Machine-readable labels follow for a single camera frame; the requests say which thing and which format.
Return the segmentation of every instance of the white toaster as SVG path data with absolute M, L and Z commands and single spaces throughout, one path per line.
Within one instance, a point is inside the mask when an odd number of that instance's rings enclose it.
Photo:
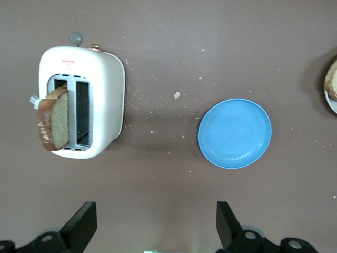
M 125 70 L 113 54 L 91 48 L 58 46 L 39 65 L 39 99 L 66 83 L 69 143 L 52 151 L 61 157 L 87 159 L 116 139 L 123 124 Z M 31 102 L 38 104 L 34 98 Z

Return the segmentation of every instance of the toaster slot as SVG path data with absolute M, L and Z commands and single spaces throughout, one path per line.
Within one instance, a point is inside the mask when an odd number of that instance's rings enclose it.
M 48 82 L 48 93 L 66 85 L 69 97 L 69 144 L 63 149 L 84 151 L 92 143 L 92 91 L 89 81 L 78 75 L 58 74 Z

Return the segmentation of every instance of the white plastic clip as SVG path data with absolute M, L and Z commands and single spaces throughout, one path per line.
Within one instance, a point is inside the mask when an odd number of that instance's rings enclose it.
M 34 95 L 34 96 L 31 96 L 29 101 L 34 105 L 34 109 L 38 110 L 38 104 L 40 104 L 40 98 L 37 95 Z

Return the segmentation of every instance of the bread on white plate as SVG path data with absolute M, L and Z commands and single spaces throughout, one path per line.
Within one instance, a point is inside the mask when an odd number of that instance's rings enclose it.
M 69 143 L 68 89 L 58 87 L 38 105 L 38 130 L 43 147 L 57 151 Z
M 330 97 L 337 99 L 337 61 L 331 65 L 325 76 L 324 89 Z

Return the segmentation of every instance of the plate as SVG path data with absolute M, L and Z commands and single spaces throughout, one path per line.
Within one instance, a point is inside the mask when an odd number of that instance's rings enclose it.
M 337 113 L 337 100 L 333 99 L 332 97 L 329 96 L 329 93 L 324 90 L 324 95 L 325 95 L 325 99 L 328 102 L 328 105 L 330 106 L 330 108 Z
M 264 109 L 247 99 L 229 99 L 212 107 L 202 119 L 198 143 L 216 166 L 239 169 L 258 160 L 272 136 Z

